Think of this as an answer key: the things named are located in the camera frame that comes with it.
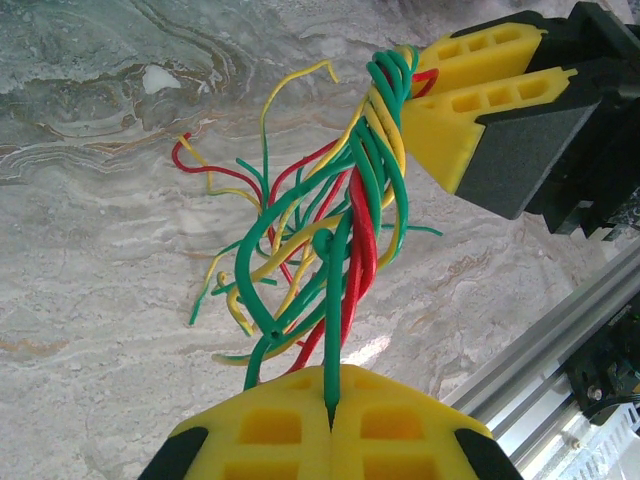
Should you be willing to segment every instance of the marble surface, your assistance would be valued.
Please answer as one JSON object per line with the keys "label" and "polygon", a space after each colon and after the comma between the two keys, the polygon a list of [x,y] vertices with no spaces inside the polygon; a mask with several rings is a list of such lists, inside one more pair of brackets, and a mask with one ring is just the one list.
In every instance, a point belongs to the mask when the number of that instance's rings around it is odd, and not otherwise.
{"label": "marble surface", "polygon": [[[219,165],[258,165],[270,89],[331,58],[339,85],[306,77],[270,114],[282,169],[335,137],[374,51],[572,3],[0,1],[0,478],[135,478],[177,422],[240,391],[244,371],[211,360],[252,345],[224,301],[186,321],[207,256],[254,214],[173,167],[177,134],[197,132]],[[606,5],[631,21],[622,0]],[[445,236],[409,234],[344,360],[440,398],[633,239],[506,221],[413,163],[407,184],[412,221]],[[291,361],[268,362],[264,378]]]}

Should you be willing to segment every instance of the gray marble countertop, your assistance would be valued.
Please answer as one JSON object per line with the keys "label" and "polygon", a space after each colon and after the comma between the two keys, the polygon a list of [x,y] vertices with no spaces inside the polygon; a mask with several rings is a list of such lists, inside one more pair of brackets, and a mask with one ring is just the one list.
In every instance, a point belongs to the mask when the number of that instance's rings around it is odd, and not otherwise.
{"label": "gray marble countertop", "polygon": [[[135,478],[180,420],[240,391],[244,370],[211,360],[253,343],[224,300],[186,322],[207,256],[254,213],[174,168],[178,134],[218,165],[258,165],[271,88],[331,58],[340,84],[305,77],[270,113],[282,170],[343,128],[374,51],[572,3],[0,1],[0,478]],[[445,235],[408,235],[343,357],[439,398],[632,239],[551,236],[445,194],[413,162],[407,178],[411,220]]]}

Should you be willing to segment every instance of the cable bundle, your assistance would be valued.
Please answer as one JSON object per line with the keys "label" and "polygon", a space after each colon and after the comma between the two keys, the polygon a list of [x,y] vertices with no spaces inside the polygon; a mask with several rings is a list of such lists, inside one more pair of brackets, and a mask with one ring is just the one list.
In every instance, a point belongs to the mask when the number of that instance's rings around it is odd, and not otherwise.
{"label": "cable bundle", "polygon": [[[427,227],[411,227],[408,224],[409,203],[404,184],[406,161],[400,136],[400,113],[411,94],[412,83],[424,82],[416,96],[425,95],[438,73],[437,70],[429,70],[415,74],[417,64],[418,54],[412,47],[374,54],[373,60],[367,64],[372,85],[343,135],[287,168],[275,180],[271,190],[264,128],[269,105],[288,81],[323,66],[328,67],[337,82],[328,61],[283,79],[265,104],[260,118],[264,152],[262,175],[241,159],[236,160],[256,176],[260,188],[243,174],[208,166],[188,142],[188,135],[181,137],[176,144],[174,162],[190,173],[207,172],[209,194],[241,195],[249,199],[258,211],[258,219],[244,239],[214,257],[191,318],[193,323],[218,260],[237,247],[235,282],[226,284],[226,274],[220,272],[218,288],[212,295],[227,294],[230,313],[245,333],[250,335],[254,329],[242,313],[240,304],[244,304],[262,332],[251,355],[218,357],[229,364],[248,364],[245,389],[259,383],[260,366],[265,359],[283,352],[296,342],[302,345],[302,349],[289,372],[304,367],[324,334],[324,395],[332,418],[340,399],[340,349],[351,329],[358,301],[371,288],[376,271],[396,257],[409,228],[440,234]],[[181,146],[185,146],[203,166],[185,167],[178,158]],[[316,163],[302,178],[303,168],[313,161]],[[243,179],[251,186],[256,198],[237,189],[214,190],[212,172],[228,173]],[[296,172],[295,186],[278,197],[280,186],[293,172]],[[331,208],[347,178],[349,182],[344,199]],[[302,202],[318,188],[319,192],[303,213]],[[391,203],[396,205],[396,220],[393,225],[384,225],[381,212]],[[382,228],[393,228],[393,236],[389,247],[378,256],[377,238]],[[260,248],[260,240],[264,236],[268,237],[271,244],[270,253]],[[254,251],[267,260],[252,272],[250,263]],[[294,259],[300,251],[299,259]],[[299,288],[305,272],[317,258],[321,262],[319,268]],[[294,275],[288,265],[297,266]],[[289,282],[289,290],[278,310],[271,314],[260,300],[254,283],[274,283],[268,275],[277,268]],[[322,292],[325,292],[324,298],[321,297]],[[309,335],[304,343],[300,342],[307,333]]]}

